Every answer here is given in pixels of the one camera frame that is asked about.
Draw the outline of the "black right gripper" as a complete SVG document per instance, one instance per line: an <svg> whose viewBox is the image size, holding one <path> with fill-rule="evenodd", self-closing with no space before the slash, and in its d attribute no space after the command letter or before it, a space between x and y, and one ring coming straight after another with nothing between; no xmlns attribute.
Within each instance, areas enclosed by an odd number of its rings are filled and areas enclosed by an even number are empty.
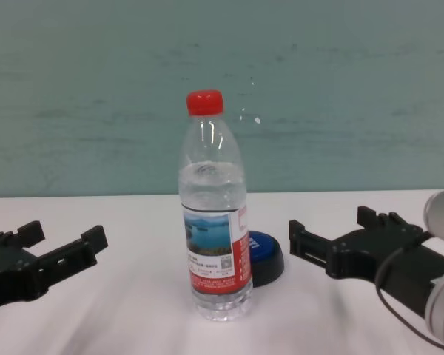
<svg viewBox="0 0 444 355"><path fill-rule="evenodd" d="M410 246L424 235L411 224L400 224L396 212L377 213L357 208L357 224L363 229L328 240L289 221L289 253L326 270L333 279L360 279L373 283L379 267L394 251ZM416 246L395 257L387 268L381 288L415 314L424 317L432 281L444 275L444 256Z"/></svg>

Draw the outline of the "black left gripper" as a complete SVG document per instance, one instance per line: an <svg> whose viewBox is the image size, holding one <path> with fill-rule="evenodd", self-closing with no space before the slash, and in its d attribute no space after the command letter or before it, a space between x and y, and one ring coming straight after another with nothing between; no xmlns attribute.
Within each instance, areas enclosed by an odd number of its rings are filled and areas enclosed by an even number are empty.
<svg viewBox="0 0 444 355"><path fill-rule="evenodd" d="M24 248L45 240L41 223L31 221L12 232L0 232L0 307L43 297L49 287L97 264L96 255L108 247L102 225L37 258Z"/></svg>

